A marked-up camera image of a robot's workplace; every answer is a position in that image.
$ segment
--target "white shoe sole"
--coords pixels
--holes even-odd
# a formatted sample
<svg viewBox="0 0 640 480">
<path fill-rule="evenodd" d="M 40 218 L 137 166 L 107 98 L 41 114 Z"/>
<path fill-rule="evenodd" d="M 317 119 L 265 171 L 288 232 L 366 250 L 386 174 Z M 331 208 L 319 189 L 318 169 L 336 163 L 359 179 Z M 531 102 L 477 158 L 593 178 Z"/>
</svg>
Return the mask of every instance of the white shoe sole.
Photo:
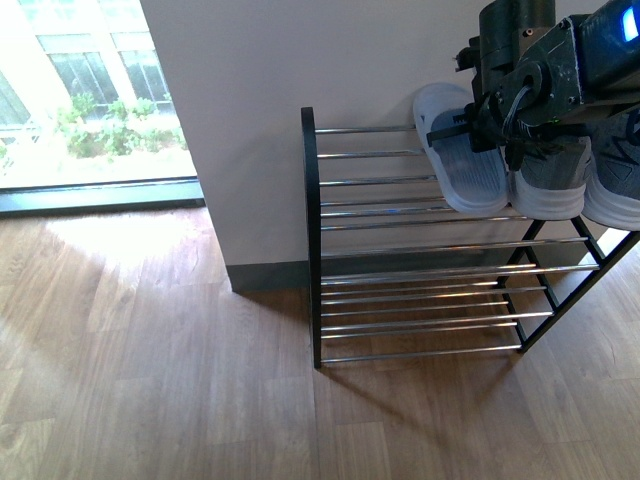
<svg viewBox="0 0 640 480">
<path fill-rule="evenodd" d="M 536 220 L 569 220 L 584 207 L 586 185 L 566 190 L 547 190 L 529 185 L 522 171 L 509 172 L 511 206 L 525 217 Z"/>
<path fill-rule="evenodd" d="M 640 200 L 623 197 L 607 190 L 600 183 L 595 162 L 592 163 L 582 214 L 605 227 L 627 231 L 640 230 Z"/>
<path fill-rule="evenodd" d="M 471 102 L 473 97 L 461 87 L 435 83 L 418 92 L 413 115 L 447 203 L 459 212 L 493 215 L 508 202 L 506 170 L 499 150 L 474 153 L 467 135 L 438 140 L 438 151 L 427 142 L 427 133 L 440 114 L 462 109 Z"/>
</svg>

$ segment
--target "shoe rack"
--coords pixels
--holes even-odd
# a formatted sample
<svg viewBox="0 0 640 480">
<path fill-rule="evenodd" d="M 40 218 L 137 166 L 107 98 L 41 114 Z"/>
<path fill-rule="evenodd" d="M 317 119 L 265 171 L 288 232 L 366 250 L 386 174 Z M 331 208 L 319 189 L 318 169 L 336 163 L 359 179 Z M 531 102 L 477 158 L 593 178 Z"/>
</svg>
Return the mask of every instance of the shoe rack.
<svg viewBox="0 0 640 480">
<path fill-rule="evenodd" d="M 469 352 L 524 353 L 640 240 L 639 232 L 630 232 L 605 254 L 581 217 L 548 222 L 555 224 L 551 230 L 565 223 L 564 231 L 572 232 L 558 237 L 545 235 L 547 222 L 510 208 L 481 218 L 457 214 L 441 196 L 409 188 L 437 190 L 435 175 L 367 176 L 370 170 L 363 168 L 370 160 L 399 157 L 428 163 L 421 148 L 318 151 L 321 138 L 362 137 L 366 143 L 383 134 L 410 136 L 415 126 L 316 128 L 310 107 L 302 109 L 301 119 L 315 368 Z M 365 162 L 358 164 L 362 174 L 338 178 L 340 166 L 354 160 Z M 373 190 L 381 185 L 393 186 L 394 194 Z M 367 197 L 362 193 L 367 189 L 374 193 Z M 349 197 L 351 190 L 358 191 L 356 199 Z M 331 196 L 335 191 L 343 192 L 338 200 Z M 514 231 L 524 233 L 503 238 L 498 226 L 512 223 L 519 227 Z M 455 237 L 449 242 L 446 235 L 443 240 L 442 232 L 456 226 L 496 234 L 482 242 Z M 429 241 L 370 246 L 376 235 L 398 229 L 419 229 Z M 343 248 L 331 246 L 335 237 L 354 232 L 366 238 L 365 247 L 351 240 Z M 549 248 L 584 249 L 590 260 L 579 255 L 568 264 L 548 263 Z M 559 257 L 575 260 L 576 255 Z M 577 286 L 567 291 L 561 280 L 576 272 L 581 272 Z M 537 299 L 535 309 L 521 301 L 527 296 Z"/>
</svg>

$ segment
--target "window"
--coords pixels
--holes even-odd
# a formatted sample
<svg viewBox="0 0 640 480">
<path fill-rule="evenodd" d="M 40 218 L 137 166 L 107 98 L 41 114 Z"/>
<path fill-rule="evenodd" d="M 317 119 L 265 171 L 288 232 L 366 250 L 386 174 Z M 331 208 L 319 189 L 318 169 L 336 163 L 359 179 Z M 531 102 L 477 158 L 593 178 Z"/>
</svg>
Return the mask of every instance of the window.
<svg viewBox="0 0 640 480">
<path fill-rule="evenodd" d="M 151 100 L 160 113 L 174 115 L 169 88 L 149 32 L 114 33 L 112 38 L 136 97 Z"/>
<path fill-rule="evenodd" d="M 160 113 L 175 114 L 156 53 L 149 50 L 122 52 L 120 55 L 127 67 L 136 96 L 151 100 Z"/>
<path fill-rule="evenodd" d="M 69 95 L 90 93 L 97 107 L 95 118 L 107 113 L 107 105 L 118 99 L 99 53 L 54 53 L 49 55 Z"/>
<path fill-rule="evenodd" d="M 52 24 L 81 23 L 81 9 L 76 0 L 19 0 L 27 20 L 34 29 L 48 30 Z"/>
<path fill-rule="evenodd" d="M 138 0 L 99 0 L 99 2 L 111 31 L 149 30 Z"/>
<path fill-rule="evenodd" d="M 90 34 L 40 35 L 38 40 L 69 95 L 90 93 L 98 105 L 94 118 L 107 113 L 107 105 L 118 99 L 118 93 L 93 37 Z"/>
<path fill-rule="evenodd" d="M 0 128 L 5 131 L 16 130 L 28 120 L 29 112 L 0 72 Z"/>
</svg>

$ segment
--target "rack shelf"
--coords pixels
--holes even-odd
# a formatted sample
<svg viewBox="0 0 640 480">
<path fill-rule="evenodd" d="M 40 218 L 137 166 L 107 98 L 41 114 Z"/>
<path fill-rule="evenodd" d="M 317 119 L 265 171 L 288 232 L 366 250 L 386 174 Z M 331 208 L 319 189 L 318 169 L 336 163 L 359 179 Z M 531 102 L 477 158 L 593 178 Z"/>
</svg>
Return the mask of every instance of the rack shelf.
<svg viewBox="0 0 640 480">
<path fill-rule="evenodd" d="M 439 192 L 416 195 L 414 190 L 413 193 L 402 191 L 386 196 L 373 193 L 366 198 L 328 198 L 327 192 L 354 188 L 393 186 L 402 189 L 413 184 L 434 183 L 437 187 L 437 179 L 435 175 L 424 173 L 321 179 L 320 162 L 324 165 L 325 162 L 335 164 L 336 161 L 402 158 L 427 163 L 426 156 L 423 149 L 413 147 L 319 153 L 319 136 L 406 134 L 415 130 L 415 127 L 316 129 L 314 112 L 310 107 L 302 109 L 301 119 L 309 248 L 310 330 L 315 368 L 342 362 L 455 353 L 526 352 L 640 240 L 640 232 L 629 232 L 605 255 L 580 217 L 565 222 L 571 225 L 575 232 L 573 235 L 540 238 L 546 223 L 544 221 L 528 219 L 510 209 L 505 209 L 497 216 L 465 217 L 446 205 Z M 524 223 L 527 226 L 524 235 L 491 242 L 401 247 L 353 248 L 349 244 L 345 250 L 327 249 L 327 242 L 324 241 L 327 235 L 345 235 L 349 232 L 366 233 L 367 239 L 370 239 L 375 232 L 394 228 L 421 228 L 433 232 L 434 229 L 446 227 L 499 226 L 511 222 Z M 435 237 L 431 233 L 424 235 L 425 239 Z M 545 265 L 541 261 L 540 253 L 544 248 L 575 248 L 578 245 L 584 248 L 585 255 L 591 255 L 593 261 L 567 265 Z M 502 261 L 487 263 L 487 252 L 499 253 L 496 258 Z M 451 265 L 441 265 L 447 256 L 456 261 Z M 463 257 L 469 259 L 460 264 L 460 258 Z M 585 276 L 576 288 L 558 295 L 554 278 L 572 272 L 584 272 Z M 528 284 L 518 284 L 518 279 L 526 279 Z M 517 299 L 530 295 L 541 296 L 546 302 L 545 307 L 540 311 L 519 309 Z M 454 335 L 476 333 L 479 341 L 490 338 L 500 340 L 500 343 L 462 347 L 456 343 Z M 352 354 L 349 348 L 349 342 L 387 337 L 422 338 L 431 334 L 446 337 L 438 337 L 444 340 L 436 341 L 435 348 L 415 351 L 401 349 Z M 448 338 L 454 339 L 451 347 L 443 346 Z M 335 342 L 341 342 L 337 349 L 332 348 Z M 334 350 L 347 351 L 348 354 L 331 354 Z"/>
</svg>

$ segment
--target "wooden floor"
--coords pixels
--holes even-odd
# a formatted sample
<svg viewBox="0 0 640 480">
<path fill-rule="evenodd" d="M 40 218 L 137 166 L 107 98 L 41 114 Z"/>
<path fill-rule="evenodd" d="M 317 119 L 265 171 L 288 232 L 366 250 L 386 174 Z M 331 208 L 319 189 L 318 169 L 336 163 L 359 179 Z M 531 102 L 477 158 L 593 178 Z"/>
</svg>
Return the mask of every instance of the wooden floor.
<svg viewBox="0 0 640 480">
<path fill-rule="evenodd" d="M 640 251 L 526 355 L 311 367 L 206 210 L 0 221 L 0 479 L 638 479 Z"/>
</svg>

